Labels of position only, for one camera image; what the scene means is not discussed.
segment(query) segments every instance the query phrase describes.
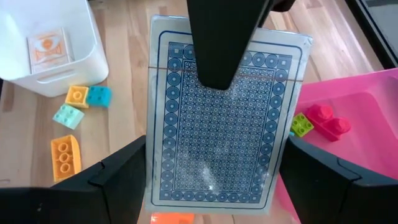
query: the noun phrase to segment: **wooden table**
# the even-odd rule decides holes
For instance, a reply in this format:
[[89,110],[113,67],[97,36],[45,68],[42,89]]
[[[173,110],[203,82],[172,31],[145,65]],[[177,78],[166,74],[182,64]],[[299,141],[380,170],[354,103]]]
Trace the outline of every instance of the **wooden table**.
[[[102,83],[113,90],[109,109],[83,110],[72,131],[52,121],[65,95],[46,98],[5,82],[0,99],[0,187],[53,185],[50,141],[73,134],[82,168],[146,133],[149,21],[154,14],[187,16],[184,0],[95,0],[91,2],[109,63]],[[344,0],[297,0],[289,12],[272,12],[265,24],[313,37],[305,82],[381,70]],[[277,200],[270,216],[197,215],[197,223],[291,223]],[[149,223],[142,212],[139,223]]]

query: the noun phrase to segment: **white bin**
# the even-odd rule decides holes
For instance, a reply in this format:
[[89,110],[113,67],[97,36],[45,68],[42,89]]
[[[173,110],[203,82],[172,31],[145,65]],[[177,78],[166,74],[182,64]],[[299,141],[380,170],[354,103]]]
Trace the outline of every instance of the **white bin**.
[[[74,61],[31,73],[27,37],[64,28]],[[0,78],[44,96],[70,85],[94,85],[109,73],[100,33],[86,0],[0,0]]]

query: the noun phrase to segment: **green lego brick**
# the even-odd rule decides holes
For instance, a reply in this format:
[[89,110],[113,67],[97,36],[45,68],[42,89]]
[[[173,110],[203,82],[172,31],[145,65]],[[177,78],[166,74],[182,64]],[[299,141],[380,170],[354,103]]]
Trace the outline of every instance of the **green lego brick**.
[[67,104],[63,104],[52,119],[74,130],[84,115],[85,114],[80,110]]
[[303,113],[299,113],[298,115],[294,116],[291,130],[295,135],[301,138],[312,129],[312,123],[304,116]]

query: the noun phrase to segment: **light blue lego brick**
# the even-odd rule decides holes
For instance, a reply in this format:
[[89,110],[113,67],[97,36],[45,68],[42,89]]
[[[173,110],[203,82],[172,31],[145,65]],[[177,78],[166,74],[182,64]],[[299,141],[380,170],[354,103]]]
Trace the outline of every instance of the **light blue lego brick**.
[[92,106],[109,107],[112,98],[112,91],[106,86],[90,86],[86,103]]
[[84,115],[85,114],[80,110],[67,104],[63,104],[52,119],[74,130]]

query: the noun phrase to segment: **playing card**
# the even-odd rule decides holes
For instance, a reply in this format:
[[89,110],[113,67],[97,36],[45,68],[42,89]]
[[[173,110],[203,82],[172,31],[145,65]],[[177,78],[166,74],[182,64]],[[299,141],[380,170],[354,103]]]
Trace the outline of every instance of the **playing card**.
[[312,39],[258,29],[225,91],[199,82],[192,44],[188,19],[152,18],[146,207],[266,213]]

